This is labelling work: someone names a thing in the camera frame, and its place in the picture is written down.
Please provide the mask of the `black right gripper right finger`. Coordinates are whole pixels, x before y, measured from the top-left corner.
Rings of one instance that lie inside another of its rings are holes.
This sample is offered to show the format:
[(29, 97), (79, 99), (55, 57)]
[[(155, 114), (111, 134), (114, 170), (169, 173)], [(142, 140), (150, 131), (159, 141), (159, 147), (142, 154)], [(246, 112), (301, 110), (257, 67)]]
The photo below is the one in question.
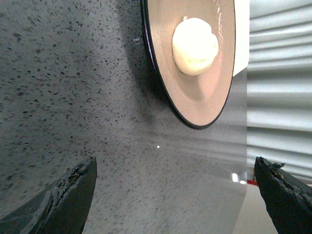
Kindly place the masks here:
[(283, 163), (257, 157), (254, 174), (266, 209), (279, 234), (312, 232), (312, 188), (282, 170)]

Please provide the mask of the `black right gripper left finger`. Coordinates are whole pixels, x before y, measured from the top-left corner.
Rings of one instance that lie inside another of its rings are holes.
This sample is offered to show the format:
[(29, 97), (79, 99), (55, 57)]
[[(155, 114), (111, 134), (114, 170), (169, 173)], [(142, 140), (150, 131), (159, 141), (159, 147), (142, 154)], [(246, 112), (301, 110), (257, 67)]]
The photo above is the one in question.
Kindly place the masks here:
[(0, 220), (2, 234), (80, 234), (93, 200), (97, 161), (87, 157)]

